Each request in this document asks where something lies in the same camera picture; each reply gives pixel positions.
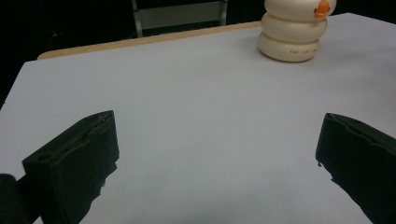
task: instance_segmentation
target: chair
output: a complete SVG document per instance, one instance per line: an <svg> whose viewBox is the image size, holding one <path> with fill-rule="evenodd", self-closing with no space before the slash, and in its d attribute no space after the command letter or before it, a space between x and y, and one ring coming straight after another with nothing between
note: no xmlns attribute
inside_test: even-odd
<svg viewBox="0 0 396 224"><path fill-rule="evenodd" d="M220 0L209 3L139 9L136 0L132 0L137 37L143 36L143 30L197 22L219 21L219 25L225 25L227 3L228 0Z"/></svg>

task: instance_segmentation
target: wooden table edge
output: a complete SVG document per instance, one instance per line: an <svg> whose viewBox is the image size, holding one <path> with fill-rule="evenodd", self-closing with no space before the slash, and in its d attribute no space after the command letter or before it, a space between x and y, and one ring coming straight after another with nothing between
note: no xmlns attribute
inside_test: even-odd
<svg viewBox="0 0 396 224"><path fill-rule="evenodd" d="M127 39L127 40L109 42L109 43L104 43L104 44L76 47L76 48L71 48L71 49L56 49L56 50L51 50L51 51L47 51L47 52L40 54L37 57L37 59L42 60L42 59L56 58L56 57L62 57L62 56L67 56L67 55L95 52L95 51L106 50L106 49L118 49L118 48L124 48L124 47L131 47L131 46L135 46L135 45L144 45L144 44L149 44L149 43L155 43L155 42L161 42L161 41L173 40L173 39L180 39L180 38L186 38L186 37L193 37L193 36L198 36L198 35L210 35L210 34L215 34L215 33L247 29L247 28L253 28L253 27L258 27L258 26L260 26L259 21L252 21L252 22L239 23L239 24L233 24L233 25L205 28L205 29L201 29L201 30L192 30L192 31L172 33L172 34L166 34L166 35L153 35L153 36L141 37L141 38L136 38L136 39Z"/></svg>

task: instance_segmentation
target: white tabletop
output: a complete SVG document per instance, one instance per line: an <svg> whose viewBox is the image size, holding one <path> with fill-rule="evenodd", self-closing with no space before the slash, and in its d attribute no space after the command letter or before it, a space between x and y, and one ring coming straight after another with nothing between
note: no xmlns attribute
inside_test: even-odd
<svg viewBox="0 0 396 224"><path fill-rule="evenodd" d="M118 170L81 223L370 223L317 166L326 112L396 136L396 26L329 18L321 50L282 63L261 28L26 63L0 112L0 171L114 110Z"/></svg>

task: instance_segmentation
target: dark background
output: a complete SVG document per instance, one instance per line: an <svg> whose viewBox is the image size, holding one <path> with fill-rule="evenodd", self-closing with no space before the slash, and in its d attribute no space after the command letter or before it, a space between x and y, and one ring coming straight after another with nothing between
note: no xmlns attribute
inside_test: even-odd
<svg viewBox="0 0 396 224"><path fill-rule="evenodd" d="M138 0L137 4L145 8L202 2L210 0ZM396 23L390 3L340 0L333 15L351 12ZM227 24L258 21L264 12L262 0L229 0ZM0 108L23 63L39 54L134 37L131 0L0 0Z"/></svg>

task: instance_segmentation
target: white table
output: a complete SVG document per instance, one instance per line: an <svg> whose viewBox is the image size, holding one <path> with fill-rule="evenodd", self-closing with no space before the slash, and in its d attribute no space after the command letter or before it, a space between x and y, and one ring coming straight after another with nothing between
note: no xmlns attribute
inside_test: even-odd
<svg viewBox="0 0 396 224"><path fill-rule="evenodd" d="M29 62L0 112L0 171L78 120L115 111L118 170L81 223L370 223L318 168L326 112L396 136L396 26L329 18L282 63L261 28Z"/></svg>

